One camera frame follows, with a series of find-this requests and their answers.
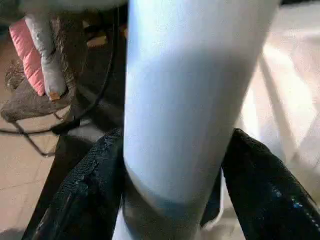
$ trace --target pink cloth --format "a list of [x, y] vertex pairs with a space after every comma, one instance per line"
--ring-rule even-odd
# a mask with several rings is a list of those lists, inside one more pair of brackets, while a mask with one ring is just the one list
[[10, 26], [10, 35], [15, 50], [23, 62], [26, 78], [39, 96], [44, 95], [45, 82], [41, 68], [41, 57], [24, 18]]

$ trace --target gray cloth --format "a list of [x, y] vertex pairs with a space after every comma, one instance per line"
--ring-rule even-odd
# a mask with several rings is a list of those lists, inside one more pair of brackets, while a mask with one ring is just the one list
[[50, 100], [59, 99], [66, 91], [66, 81], [60, 64], [60, 55], [56, 51], [50, 19], [40, 14], [28, 14], [25, 22], [33, 43], [41, 55], [45, 93]]

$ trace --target tiled floor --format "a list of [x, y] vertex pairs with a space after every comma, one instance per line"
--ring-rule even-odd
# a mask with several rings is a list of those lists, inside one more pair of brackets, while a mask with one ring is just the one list
[[[8, 65], [17, 55], [11, 42], [0, 43], [0, 107], [11, 93], [4, 88]], [[57, 120], [53, 116], [21, 121], [26, 129], [41, 129]], [[12, 128], [0, 119], [0, 128]], [[39, 146], [50, 151], [57, 143], [54, 135], [34, 137]], [[35, 209], [53, 163], [43, 158], [22, 137], [0, 135], [0, 240], [20, 240]]]

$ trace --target white cylindrical post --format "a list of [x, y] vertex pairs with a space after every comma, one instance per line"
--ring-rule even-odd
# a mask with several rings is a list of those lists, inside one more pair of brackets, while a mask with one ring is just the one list
[[130, 1], [114, 239], [195, 238], [278, 4]]

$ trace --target chair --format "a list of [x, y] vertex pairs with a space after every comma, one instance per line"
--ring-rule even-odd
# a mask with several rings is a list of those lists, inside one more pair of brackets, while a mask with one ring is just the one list
[[60, 62], [67, 86], [66, 93], [56, 101], [50, 101], [46, 95], [38, 96], [24, 75], [22, 63], [13, 61], [6, 73], [5, 82], [15, 83], [18, 86], [16, 89], [14, 89], [16, 86], [10, 87], [14, 89], [12, 96], [0, 110], [2, 118], [22, 132], [25, 139], [43, 157], [52, 156], [54, 153], [43, 152], [18, 121], [50, 114], [61, 120], [56, 112], [70, 105], [74, 99], [76, 82], [83, 72], [87, 55], [83, 24], [77, 15], [60, 14], [54, 17], [51, 23], [56, 50], [61, 57]]

